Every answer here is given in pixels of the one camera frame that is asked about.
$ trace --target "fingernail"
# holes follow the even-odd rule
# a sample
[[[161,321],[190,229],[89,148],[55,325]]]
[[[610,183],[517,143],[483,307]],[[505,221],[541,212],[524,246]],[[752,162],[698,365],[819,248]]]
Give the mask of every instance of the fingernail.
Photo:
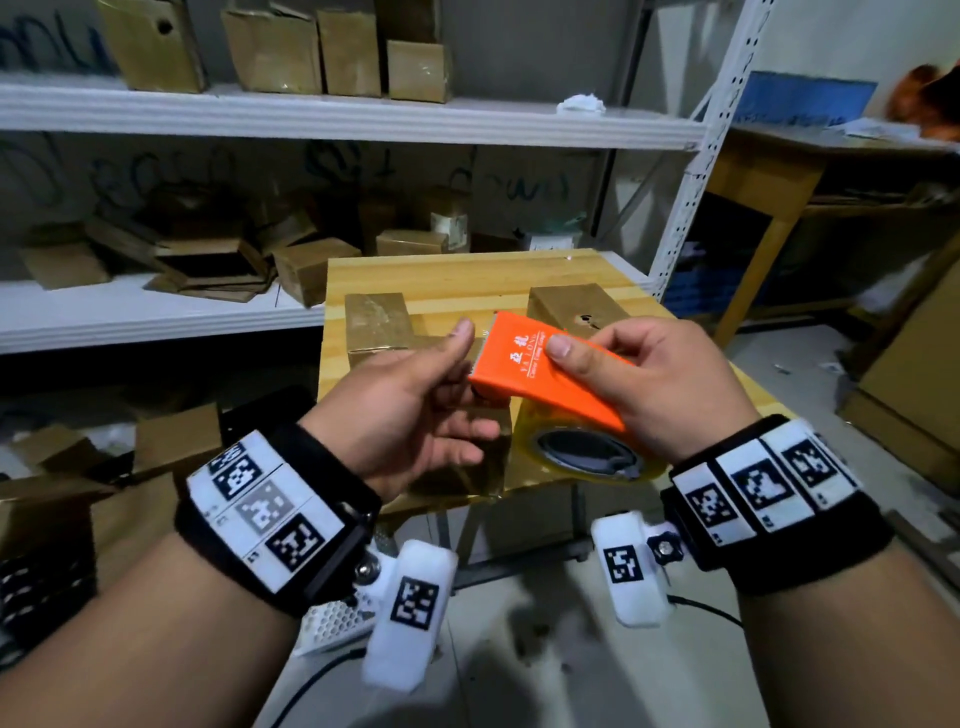
[[[559,333],[555,333],[546,342],[546,352],[550,354],[552,359],[563,359],[570,353],[572,347],[573,342],[570,341],[569,337]]]
[[[453,327],[453,330],[450,332],[451,336],[463,336],[470,329],[470,319],[464,317],[457,322],[457,325]]]

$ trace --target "hand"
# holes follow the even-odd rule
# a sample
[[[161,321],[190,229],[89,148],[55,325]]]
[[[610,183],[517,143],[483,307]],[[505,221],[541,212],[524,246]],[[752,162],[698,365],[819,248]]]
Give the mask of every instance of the hand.
[[[483,451],[468,439],[495,440],[495,420],[472,419],[465,361],[473,323],[461,319],[438,346],[383,352],[347,376],[300,426],[363,478],[384,502],[427,471],[476,465]]]
[[[550,337],[546,352],[612,404],[640,442],[671,464],[760,419],[726,357],[692,322],[629,319],[590,341],[633,366],[560,334]]]

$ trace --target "qr code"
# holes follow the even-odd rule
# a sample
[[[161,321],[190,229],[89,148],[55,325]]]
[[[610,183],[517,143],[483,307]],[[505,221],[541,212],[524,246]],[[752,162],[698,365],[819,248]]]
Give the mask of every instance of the qr code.
[[[640,570],[640,562],[636,558],[636,549],[632,546],[604,548],[603,557],[607,561],[607,571],[610,572],[610,580],[614,584],[643,580],[643,571]]]
[[[707,528],[737,518],[733,506],[730,505],[727,497],[716,483],[709,483],[703,488],[691,491],[684,497]]]
[[[243,443],[237,443],[236,445],[225,449],[210,462],[208,462],[206,464],[206,469],[210,471],[211,475],[215,475],[217,474],[217,471],[220,471],[228,462],[231,460],[236,460],[246,451],[247,449],[243,447]]]
[[[808,488],[814,488],[837,475],[837,469],[827,456],[809,440],[802,440],[781,455],[800,474]]]
[[[237,503],[237,511],[243,520],[261,535],[283,521],[293,509],[293,503],[273,480],[265,480]]]
[[[769,459],[734,473],[731,480],[755,511],[793,496],[793,488]]]
[[[325,538],[313,524],[302,513],[297,513],[267,539],[267,548],[283,566],[293,572],[319,551],[324,541]]]
[[[400,590],[396,594],[394,609],[390,613],[392,621],[406,624],[417,629],[430,629],[433,610],[437,606],[440,587],[427,581],[404,576],[400,579]]]
[[[263,471],[251,460],[251,457],[243,455],[214,475],[213,484],[217,486],[217,490],[223,494],[224,498],[231,500],[262,474]]]

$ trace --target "wrist strap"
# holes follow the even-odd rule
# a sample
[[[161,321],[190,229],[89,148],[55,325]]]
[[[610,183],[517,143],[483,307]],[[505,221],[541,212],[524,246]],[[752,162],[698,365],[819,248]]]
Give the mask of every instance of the wrist strap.
[[[803,420],[773,415],[694,455],[661,494],[703,570],[743,594],[826,578],[880,552],[893,531]]]
[[[182,538],[294,617],[352,592],[380,499],[298,425],[251,432],[187,478]]]

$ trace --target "crumpled white paper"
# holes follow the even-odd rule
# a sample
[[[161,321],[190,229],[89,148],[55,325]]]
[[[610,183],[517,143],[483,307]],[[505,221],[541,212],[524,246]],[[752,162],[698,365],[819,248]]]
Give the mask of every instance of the crumpled white paper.
[[[557,105],[557,113],[605,113],[607,107],[592,93],[578,93]]]

